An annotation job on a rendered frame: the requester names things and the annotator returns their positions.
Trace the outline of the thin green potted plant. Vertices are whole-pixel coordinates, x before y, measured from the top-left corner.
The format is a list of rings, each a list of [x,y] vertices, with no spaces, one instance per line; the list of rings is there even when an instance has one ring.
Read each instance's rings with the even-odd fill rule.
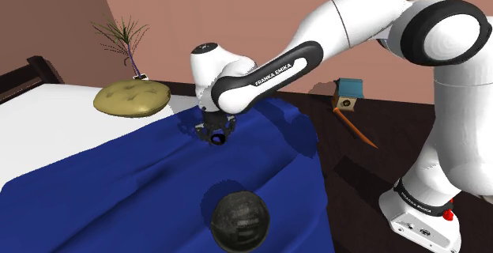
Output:
[[[150,29],[148,24],[140,25],[139,20],[134,20],[132,17],[129,17],[127,21],[121,17],[119,21],[107,18],[104,24],[91,22],[91,26],[96,30],[95,34],[102,36],[106,40],[106,43],[100,43],[100,46],[105,51],[123,55],[124,66],[127,66],[127,62],[130,62],[130,67],[134,72],[134,79],[148,79],[139,70],[134,59],[138,44]]]

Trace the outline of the blue and tan box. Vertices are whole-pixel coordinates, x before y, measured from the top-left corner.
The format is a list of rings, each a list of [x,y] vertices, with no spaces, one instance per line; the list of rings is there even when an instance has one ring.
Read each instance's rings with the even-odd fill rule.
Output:
[[[334,81],[336,88],[332,105],[342,111],[354,111],[356,101],[363,99],[363,80],[340,77]]]

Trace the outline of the olive yellow pillow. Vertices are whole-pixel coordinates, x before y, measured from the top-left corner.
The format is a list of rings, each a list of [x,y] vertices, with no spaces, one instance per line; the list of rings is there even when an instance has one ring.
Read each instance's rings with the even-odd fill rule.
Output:
[[[93,107],[108,115],[141,118],[161,111],[170,99],[168,86],[156,81],[132,79],[102,88],[93,100]]]

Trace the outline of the orange pencil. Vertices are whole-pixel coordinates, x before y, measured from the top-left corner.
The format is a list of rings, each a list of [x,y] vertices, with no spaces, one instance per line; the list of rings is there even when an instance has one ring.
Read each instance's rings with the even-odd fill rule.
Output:
[[[354,134],[363,142],[368,145],[371,145],[374,148],[378,148],[376,144],[374,144],[369,138],[367,138],[344,114],[340,111],[339,108],[334,108],[333,113],[337,115],[342,121],[352,130]]]

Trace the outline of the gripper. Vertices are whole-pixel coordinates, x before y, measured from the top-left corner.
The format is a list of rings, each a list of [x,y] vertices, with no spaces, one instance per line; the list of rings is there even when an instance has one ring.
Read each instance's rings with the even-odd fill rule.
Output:
[[[225,137],[228,137],[234,130],[236,118],[223,111],[204,111],[202,112],[203,123],[194,127],[194,131],[200,140],[209,142],[211,130],[222,130]]]

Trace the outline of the bed with dark headboard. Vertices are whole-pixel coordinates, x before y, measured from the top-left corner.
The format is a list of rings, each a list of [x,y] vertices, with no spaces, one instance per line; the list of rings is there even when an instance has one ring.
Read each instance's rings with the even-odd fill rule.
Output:
[[[96,92],[94,87],[44,84],[0,104],[0,190],[20,176],[198,108],[191,96],[173,96],[153,116],[119,118],[93,107]]]

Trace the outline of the blue blanket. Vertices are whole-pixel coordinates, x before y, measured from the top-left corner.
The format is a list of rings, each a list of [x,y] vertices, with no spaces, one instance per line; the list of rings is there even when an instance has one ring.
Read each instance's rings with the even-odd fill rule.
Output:
[[[9,181],[0,253],[224,253],[211,215],[235,191],[269,210],[253,253],[335,253],[310,119],[262,100],[215,146],[194,133],[200,115],[182,111]]]

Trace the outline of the black ball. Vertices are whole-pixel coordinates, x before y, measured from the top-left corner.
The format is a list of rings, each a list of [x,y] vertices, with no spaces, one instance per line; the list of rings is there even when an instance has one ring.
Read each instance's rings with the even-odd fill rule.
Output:
[[[269,210],[252,191],[225,195],[210,221],[213,239],[227,253],[251,253],[265,241],[269,227]]]

